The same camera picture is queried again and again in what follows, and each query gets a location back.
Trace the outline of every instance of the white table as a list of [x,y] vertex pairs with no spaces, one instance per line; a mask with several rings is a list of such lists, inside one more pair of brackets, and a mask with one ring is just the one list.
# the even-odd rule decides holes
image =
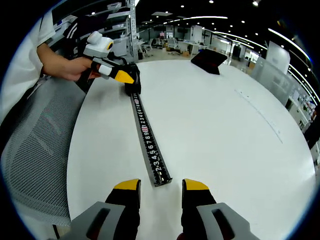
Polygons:
[[206,73],[188,60],[139,63],[145,111],[172,183],[152,187],[123,84],[92,84],[72,135],[67,195],[73,220],[119,182],[140,178],[137,240],[182,232],[182,179],[206,184],[261,240],[283,240],[315,187],[308,145],[284,106],[229,66]]

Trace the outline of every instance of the floor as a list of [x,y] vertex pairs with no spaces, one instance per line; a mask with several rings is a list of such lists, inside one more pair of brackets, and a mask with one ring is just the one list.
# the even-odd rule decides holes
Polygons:
[[[162,49],[153,48],[152,50],[148,51],[147,54],[143,57],[143,59],[139,60],[138,63],[145,63],[145,62],[159,61],[159,60],[191,60],[191,57],[183,56],[182,54],[179,54],[174,51],[166,51],[165,48],[162,48]],[[253,70],[247,66],[246,62],[232,59],[229,56],[228,56],[228,59],[224,62],[224,64],[233,66],[248,75],[250,75]]]

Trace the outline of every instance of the shelf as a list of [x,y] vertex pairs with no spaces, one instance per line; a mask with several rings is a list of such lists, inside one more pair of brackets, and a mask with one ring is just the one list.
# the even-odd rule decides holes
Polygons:
[[127,17],[130,15],[130,11],[121,11],[121,12],[115,12],[111,13],[108,17],[107,20],[109,19],[114,19],[114,18],[121,18],[121,17]]
[[110,33],[116,33],[116,32],[120,32],[120,31],[126,31],[126,30],[127,30],[127,27],[123,26],[123,27],[117,27],[115,29],[103,31],[103,32],[101,32],[101,34],[110,34]]

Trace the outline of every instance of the hand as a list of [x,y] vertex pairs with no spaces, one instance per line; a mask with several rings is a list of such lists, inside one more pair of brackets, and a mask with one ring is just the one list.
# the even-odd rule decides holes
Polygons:
[[[86,57],[78,57],[65,63],[62,77],[69,81],[78,81],[82,72],[91,67],[92,60]],[[99,78],[100,74],[91,72],[89,79]]]

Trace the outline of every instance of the gray mesh chair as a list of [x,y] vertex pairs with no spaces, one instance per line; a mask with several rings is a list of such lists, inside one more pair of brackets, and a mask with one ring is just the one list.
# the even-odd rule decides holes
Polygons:
[[85,93],[48,79],[27,100],[1,156],[4,181],[17,210],[58,226],[71,224],[67,163]]

